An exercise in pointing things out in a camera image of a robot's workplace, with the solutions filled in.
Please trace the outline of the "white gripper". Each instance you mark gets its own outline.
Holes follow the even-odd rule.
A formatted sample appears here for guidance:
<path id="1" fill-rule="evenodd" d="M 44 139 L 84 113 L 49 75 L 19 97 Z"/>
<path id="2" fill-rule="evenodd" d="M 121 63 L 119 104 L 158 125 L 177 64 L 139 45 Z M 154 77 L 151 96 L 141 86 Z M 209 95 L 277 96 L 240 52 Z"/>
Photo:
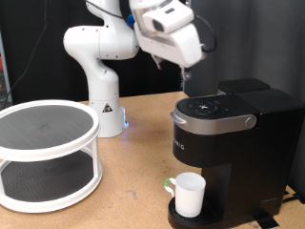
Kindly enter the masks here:
<path id="1" fill-rule="evenodd" d="M 134 31 L 140 48 L 152 55 L 157 68 L 161 70 L 163 59 L 173 62 L 181 67 L 183 81 L 192 78 L 190 67 L 204 57 L 192 23 L 171 33 L 158 32 L 156 36 L 142 32 L 137 24 L 134 24 Z"/>

